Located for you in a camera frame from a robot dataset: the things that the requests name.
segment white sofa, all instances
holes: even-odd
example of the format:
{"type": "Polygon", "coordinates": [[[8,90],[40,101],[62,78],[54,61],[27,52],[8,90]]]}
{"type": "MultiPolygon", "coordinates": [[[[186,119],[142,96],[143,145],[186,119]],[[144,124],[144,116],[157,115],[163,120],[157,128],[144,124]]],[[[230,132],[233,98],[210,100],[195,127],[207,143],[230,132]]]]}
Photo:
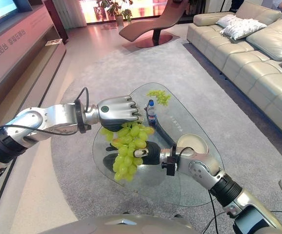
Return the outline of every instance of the white sofa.
{"type": "Polygon", "coordinates": [[[281,12],[244,2],[236,16],[268,26],[232,41],[219,33],[218,19],[231,12],[194,16],[187,40],[246,94],[282,130],[281,12]]]}

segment potted plant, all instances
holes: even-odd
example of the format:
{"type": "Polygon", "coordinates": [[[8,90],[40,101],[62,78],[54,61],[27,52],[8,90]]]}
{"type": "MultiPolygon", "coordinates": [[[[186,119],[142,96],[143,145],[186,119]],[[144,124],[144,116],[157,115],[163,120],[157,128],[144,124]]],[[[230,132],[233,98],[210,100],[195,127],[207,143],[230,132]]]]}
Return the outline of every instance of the potted plant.
{"type": "Polygon", "coordinates": [[[132,0],[97,0],[97,3],[103,8],[108,8],[107,13],[110,16],[115,16],[117,26],[123,26],[123,16],[125,19],[131,21],[131,11],[129,9],[122,10],[123,3],[129,2],[129,5],[133,4],[132,0]]]}

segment white bowl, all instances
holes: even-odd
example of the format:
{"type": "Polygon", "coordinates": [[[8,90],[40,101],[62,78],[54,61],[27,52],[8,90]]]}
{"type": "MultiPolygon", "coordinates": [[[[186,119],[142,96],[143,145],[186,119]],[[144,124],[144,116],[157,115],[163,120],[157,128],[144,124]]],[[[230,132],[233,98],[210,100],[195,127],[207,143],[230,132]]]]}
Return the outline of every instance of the white bowl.
{"type": "Polygon", "coordinates": [[[203,138],[195,134],[185,134],[177,142],[177,147],[191,147],[196,153],[207,154],[208,146],[203,138]]]}

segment robotic arm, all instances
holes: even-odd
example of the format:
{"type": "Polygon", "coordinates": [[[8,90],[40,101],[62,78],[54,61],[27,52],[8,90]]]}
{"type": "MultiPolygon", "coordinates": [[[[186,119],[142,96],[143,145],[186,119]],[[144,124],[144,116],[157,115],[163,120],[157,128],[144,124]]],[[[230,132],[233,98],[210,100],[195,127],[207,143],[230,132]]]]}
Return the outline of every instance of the robotic arm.
{"type": "Polygon", "coordinates": [[[275,216],[248,190],[234,182],[211,155],[198,154],[190,147],[174,146],[161,150],[160,163],[168,175],[173,176],[177,169],[209,190],[229,217],[235,219],[236,234],[282,234],[282,225],[275,216]]]}
{"type": "MultiPolygon", "coordinates": [[[[130,96],[106,99],[97,105],[91,105],[88,110],[85,110],[78,99],[70,104],[23,110],[9,123],[0,127],[0,175],[12,159],[53,134],[68,136],[77,131],[85,133],[91,129],[91,125],[98,122],[115,132],[121,128],[121,124],[138,119],[136,103],[130,96]]],[[[209,190],[223,206],[224,211],[235,219],[236,234],[282,234],[280,222],[249,191],[234,182],[212,156],[198,154],[189,147],[174,146],[161,150],[158,146],[155,149],[153,145],[147,149],[136,150],[134,155],[146,156],[144,164],[161,163],[162,168],[167,168],[167,175],[174,176],[175,170],[178,170],[192,176],[209,190]],[[155,159],[148,158],[150,149],[154,150],[155,159]]],[[[72,223],[67,228],[73,227],[75,230],[74,226],[79,227],[82,223],[72,223]]]]}
{"type": "Polygon", "coordinates": [[[70,104],[25,109],[0,128],[0,175],[12,159],[51,135],[85,133],[98,122],[115,132],[121,124],[138,119],[136,103],[130,96],[103,100],[87,112],[79,99],[70,104]]]}

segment curtain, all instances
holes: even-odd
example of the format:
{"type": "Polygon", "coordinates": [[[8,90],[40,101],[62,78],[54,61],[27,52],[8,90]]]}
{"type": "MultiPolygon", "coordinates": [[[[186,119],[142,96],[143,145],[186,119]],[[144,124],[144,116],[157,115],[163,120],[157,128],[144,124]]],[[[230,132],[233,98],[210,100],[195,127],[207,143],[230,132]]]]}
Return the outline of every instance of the curtain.
{"type": "Polygon", "coordinates": [[[87,26],[79,0],[53,0],[65,29],[87,26]]]}

